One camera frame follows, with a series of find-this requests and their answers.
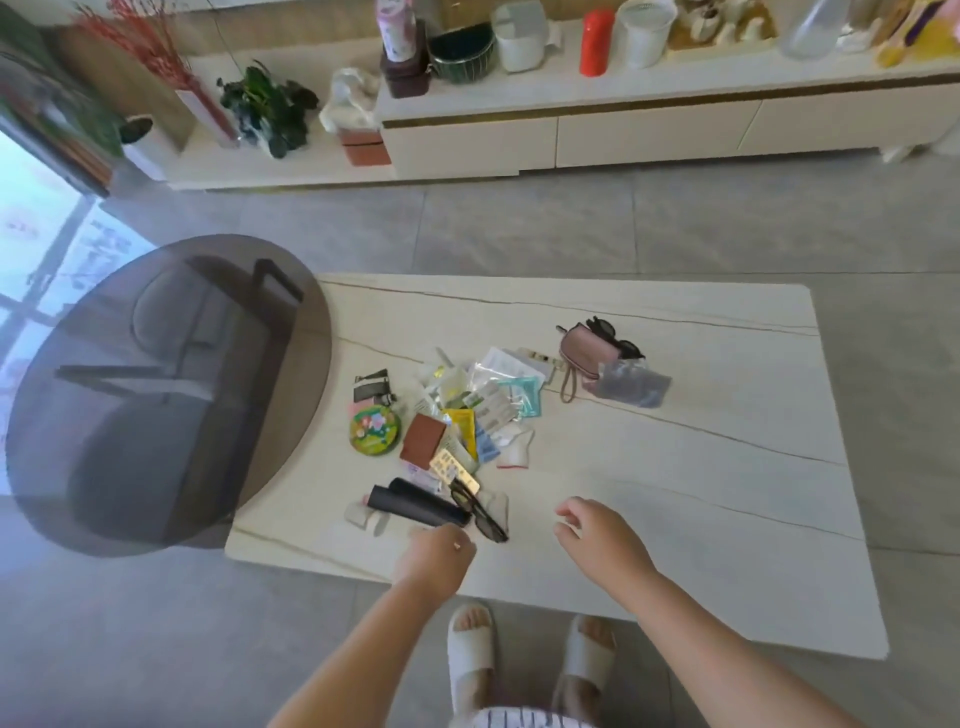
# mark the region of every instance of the gray tile floor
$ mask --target gray tile floor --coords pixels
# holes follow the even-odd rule
[[[891,654],[761,649],[871,726],[960,715],[960,163],[874,155],[681,163],[520,179],[175,194],[107,210],[158,244],[242,231],[318,272],[783,280],[821,324]],[[0,500],[0,725],[262,724],[381,587],[173,548],[90,560]],[[444,725],[448,605],[394,726]],[[493,605],[502,697],[542,702],[569,615]],[[628,623],[607,724],[703,725]]]

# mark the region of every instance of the hand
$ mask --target hand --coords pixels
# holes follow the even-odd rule
[[[476,552],[476,544],[453,523],[421,531],[397,560],[394,583],[415,584],[439,609],[460,589]]]
[[[553,526],[557,541],[584,576],[621,606],[631,582],[659,575],[640,537],[603,503],[572,497],[558,505],[556,513],[569,523]],[[579,536],[571,525],[580,529]]]

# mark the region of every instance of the brown box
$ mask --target brown box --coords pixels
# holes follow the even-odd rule
[[[400,460],[416,465],[421,470],[430,470],[430,460],[437,446],[444,438],[446,425],[432,417],[417,413],[414,421],[407,427],[407,434],[403,438],[403,449],[400,451]]]

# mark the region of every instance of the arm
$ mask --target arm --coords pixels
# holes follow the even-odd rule
[[[862,728],[657,572],[618,513],[574,497],[558,506],[557,515],[569,524],[554,527],[561,546],[580,571],[636,616],[712,728]]]
[[[423,626],[457,593],[476,553],[463,530],[444,525],[414,537],[381,596],[270,728],[381,726]]]

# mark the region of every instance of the yellow object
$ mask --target yellow object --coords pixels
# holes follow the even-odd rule
[[[903,62],[903,59],[906,58],[907,51],[913,51],[913,49],[916,48],[917,43],[920,42],[920,36],[926,32],[929,24],[935,19],[928,19],[930,14],[933,13],[933,9],[930,8],[931,5],[936,5],[940,8],[943,6],[943,2],[940,0],[917,0],[917,2],[914,3],[906,19],[894,33],[879,46],[876,52],[877,65],[881,68],[891,68],[892,66],[899,65]],[[926,24],[927,28],[917,28],[918,23]],[[909,42],[908,37],[915,36],[917,33],[919,33],[917,39]]]
[[[474,460],[477,459],[477,431],[476,424],[473,421],[472,409],[445,409],[444,414],[450,418],[450,421],[457,425],[460,430],[460,437],[467,447],[467,452]]]
[[[932,61],[948,56],[960,56],[960,43],[953,36],[953,21],[936,15],[920,32],[910,49],[917,61]]]

